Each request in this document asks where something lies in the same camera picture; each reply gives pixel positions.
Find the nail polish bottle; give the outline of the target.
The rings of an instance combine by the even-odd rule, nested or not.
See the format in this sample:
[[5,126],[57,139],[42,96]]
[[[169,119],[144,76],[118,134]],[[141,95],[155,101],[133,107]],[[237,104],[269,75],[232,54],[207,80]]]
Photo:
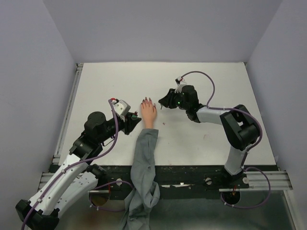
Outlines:
[[135,111],[134,113],[132,113],[131,117],[132,117],[133,119],[139,118],[139,117],[138,117],[138,112]]

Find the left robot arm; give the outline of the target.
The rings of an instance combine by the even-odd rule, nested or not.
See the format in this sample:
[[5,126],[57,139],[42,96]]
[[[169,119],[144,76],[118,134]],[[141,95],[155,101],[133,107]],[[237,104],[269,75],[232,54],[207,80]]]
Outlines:
[[116,141],[120,131],[130,134],[141,120],[131,112],[123,119],[114,114],[110,120],[102,112],[91,113],[84,131],[58,170],[34,196],[20,200],[15,206],[22,228],[54,230],[67,209],[83,195],[94,188],[102,189],[106,185],[106,172],[92,161],[103,155],[106,140]]

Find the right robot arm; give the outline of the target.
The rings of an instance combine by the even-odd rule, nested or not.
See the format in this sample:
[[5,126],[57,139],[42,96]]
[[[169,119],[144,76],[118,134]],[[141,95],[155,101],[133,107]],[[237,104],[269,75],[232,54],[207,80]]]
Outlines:
[[196,123],[221,125],[230,144],[230,151],[224,165],[226,173],[221,175],[223,186],[230,188],[238,182],[248,152],[262,139],[260,123],[247,108],[240,104],[234,108],[217,108],[203,105],[192,85],[170,89],[159,104],[165,108],[186,111],[187,117]]

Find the grey sleeve forearm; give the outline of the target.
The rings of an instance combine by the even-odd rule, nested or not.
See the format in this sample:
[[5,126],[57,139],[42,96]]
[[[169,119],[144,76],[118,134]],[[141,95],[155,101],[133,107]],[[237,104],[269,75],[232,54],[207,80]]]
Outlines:
[[120,221],[121,230],[148,230],[150,213],[160,199],[155,179],[154,150],[158,139],[157,129],[143,129],[136,141],[130,171],[133,190],[124,199],[125,212]]

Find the mannequin hand with painted nails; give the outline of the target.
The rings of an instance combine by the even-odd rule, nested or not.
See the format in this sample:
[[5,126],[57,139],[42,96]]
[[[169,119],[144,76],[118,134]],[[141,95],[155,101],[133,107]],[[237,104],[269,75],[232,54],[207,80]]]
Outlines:
[[154,129],[154,123],[157,118],[157,109],[151,98],[145,97],[141,103],[141,115],[144,128]]

